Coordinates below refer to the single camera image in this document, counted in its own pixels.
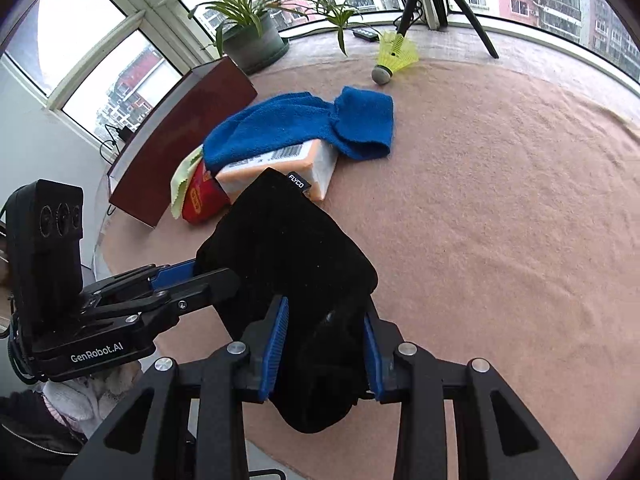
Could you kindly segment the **gloved left hand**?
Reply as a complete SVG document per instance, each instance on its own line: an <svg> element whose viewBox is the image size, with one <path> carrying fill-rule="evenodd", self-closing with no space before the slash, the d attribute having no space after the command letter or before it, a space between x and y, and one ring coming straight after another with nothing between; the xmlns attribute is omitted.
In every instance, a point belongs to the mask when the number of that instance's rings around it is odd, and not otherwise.
<svg viewBox="0 0 640 480"><path fill-rule="evenodd" d="M89 439L142 376L139 361L66 382L46 382L44 404L62 425Z"/></svg>

